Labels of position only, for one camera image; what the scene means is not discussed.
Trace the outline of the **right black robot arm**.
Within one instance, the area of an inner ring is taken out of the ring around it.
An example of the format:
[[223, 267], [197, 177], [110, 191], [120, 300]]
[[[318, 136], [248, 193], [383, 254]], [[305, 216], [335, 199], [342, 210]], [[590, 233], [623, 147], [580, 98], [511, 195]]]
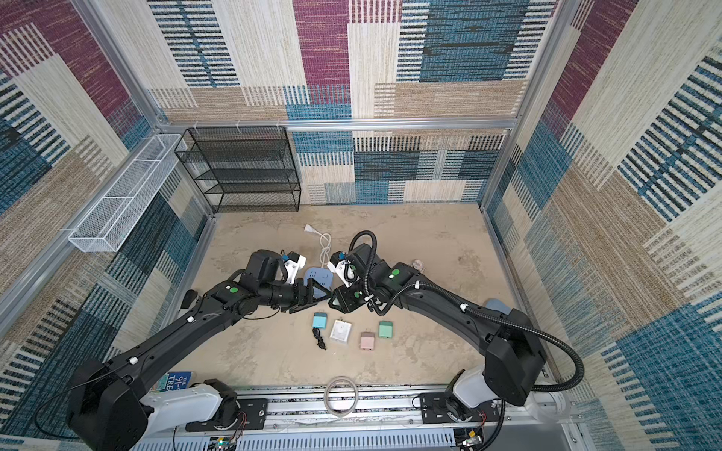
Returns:
[[[408, 310], [444, 326], [483, 356], [482, 365], [461, 370], [447, 386], [446, 409], [456, 421], [470, 419], [486, 402], [522, 407], [533, 392], [565, 392], [585, 377], [580, 355], [563, 340], [533, 327], [525, 313], [480, 306], [442, 288], [411, 265], [388, 265], [378, 256], [377, 238], [369, 230], [357, 233], [347, 252], [331, 255], [328, 268], [341, 280], [328, 303], [334, 310], [352, 313], [366, 306], [380, 317], [395, 307]], [[566, 381], [538, 382], [547, 362], [545, 345], [572, 360], [575, 371]]]

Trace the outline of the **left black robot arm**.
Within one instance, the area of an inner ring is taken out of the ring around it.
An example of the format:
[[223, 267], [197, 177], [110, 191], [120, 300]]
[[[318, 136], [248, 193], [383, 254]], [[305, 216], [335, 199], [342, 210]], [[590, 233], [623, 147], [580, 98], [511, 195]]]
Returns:
[[157, 430], [189, 423], [215, 430], [237, 428], [243, 414], [225, 383], [208, 380], [184, 390], [150, 395], [173, 366], [207, 340], [245, 319], [261, 306], [293, 314], [332, 295], [315, 279], [291, 281], [282, 255], [254, 252], [246, 268], [205, 294], [180, 319], [126, 353], [79, 366], [65, 390], [65, 423], [71, 439], [92, 450], [129, 450]]

